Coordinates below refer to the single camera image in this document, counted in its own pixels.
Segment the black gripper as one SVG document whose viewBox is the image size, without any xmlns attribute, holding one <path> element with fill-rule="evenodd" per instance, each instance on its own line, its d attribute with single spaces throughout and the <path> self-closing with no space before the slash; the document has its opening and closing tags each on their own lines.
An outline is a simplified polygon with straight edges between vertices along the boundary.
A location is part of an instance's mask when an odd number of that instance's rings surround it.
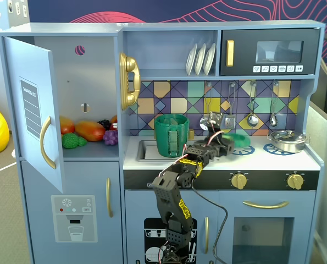
<svg viewBox="0 0 327 264">
<path fill-rule="evenodd" d="M 201 149 L 200 156 L 203 160 L 213 160 L 215 157 L 227 156 L 233 153 L 234 141 L 232 139 L 222 137 L 219 141 L 220 143 L 218 141 L 212 141 L 209 145 L 207 145 L 208 141 L 198 141 Z"/>
</svg>

